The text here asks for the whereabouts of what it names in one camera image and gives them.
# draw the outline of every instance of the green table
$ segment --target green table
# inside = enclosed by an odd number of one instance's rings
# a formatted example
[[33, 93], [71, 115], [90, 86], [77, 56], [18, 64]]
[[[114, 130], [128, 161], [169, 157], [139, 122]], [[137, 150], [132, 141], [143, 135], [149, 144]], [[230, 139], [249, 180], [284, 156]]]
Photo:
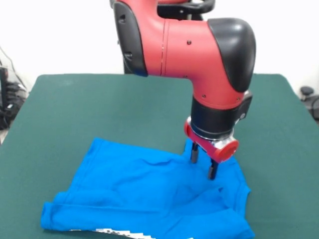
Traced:
[[[319, 129], [286, 79], [255, 75], [236, 152], [252, 189], [256, 238], [319, 235]], [[45, 232], [42, 205], [67, 190], [94, 137], [182, 153], [190, 113], [185, 80], [128, 75], [45, 75], [0, 147], [0, 239], [117, 238]]]

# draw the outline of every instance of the black cable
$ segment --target black cable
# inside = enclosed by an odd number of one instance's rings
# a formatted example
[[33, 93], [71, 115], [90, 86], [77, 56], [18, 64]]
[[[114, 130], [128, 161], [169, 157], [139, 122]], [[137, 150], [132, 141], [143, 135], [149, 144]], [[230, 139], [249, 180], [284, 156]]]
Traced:
[[1, 50], [1, 52], [4, 54], [4, 56], [10, 61], [10, 64], [11, 64], [11, 67], [12, 67], [12, 70], [13, 70], [15, 76], [18, 78], [18, 80], [19, 80], [20, 83], [23, 85], [23, 87], [24, 87], [25, 89], [27, 89], [27, 87], [25, 86], [25, 84], [23, 83], [23, 81], [21, 80], [21, 78], [20, 78], [20, 77], [18, 76], [18, 74], [16, 73], [12, 59], [11, 59], [10, 57], [8, 57], [8, 55], [7, 55], [7, 54], [5, 53], [5, 51], [1, 48], [1, 46], [0, 46], [0, 50]]
[[312, 102], [312, 104], [311, 104], [311, 115], [313, 116], [313, 118], [314, 118], [315, 120], [319, 120], [319, 118], [316, 118], [316, 117], [315, 117], [315, 110], [314, 110], [314, 105], [315, 105], [315, 103], [316, 103], [317, 101], [319, 101], [319, 96], [316, 97], [316, 99], [315, 99], [315, 100]]

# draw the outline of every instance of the blue t-shirt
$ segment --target blue t-shirt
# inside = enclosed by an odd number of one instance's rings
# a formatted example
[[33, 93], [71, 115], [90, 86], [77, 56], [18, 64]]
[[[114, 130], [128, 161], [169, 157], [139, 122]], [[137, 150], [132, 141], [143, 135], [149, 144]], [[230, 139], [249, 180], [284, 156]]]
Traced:
[[45, 203], [44, 229], [143, 233], [156, 239], [253, 238], [245, 220], [250, 192], [232, 157], [208, 180], [210, 158], [96, 138], [67, 192]]

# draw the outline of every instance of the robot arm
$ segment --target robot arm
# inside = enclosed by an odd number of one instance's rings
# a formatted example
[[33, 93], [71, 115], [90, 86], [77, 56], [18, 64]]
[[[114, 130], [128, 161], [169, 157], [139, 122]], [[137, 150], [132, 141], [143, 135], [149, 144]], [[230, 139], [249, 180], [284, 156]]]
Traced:
[[237, 149], [233, 128], [252, 99], [246, 93], [255, 64], [253, 30], [235, 18], [164, 19], [157, 5], [157, 0], [113, 3], [124, 62], [140, 76], [191, 80], [193, 101], [184, 131], [194, 142], [193, 152], [200, 145], [216, 168]]

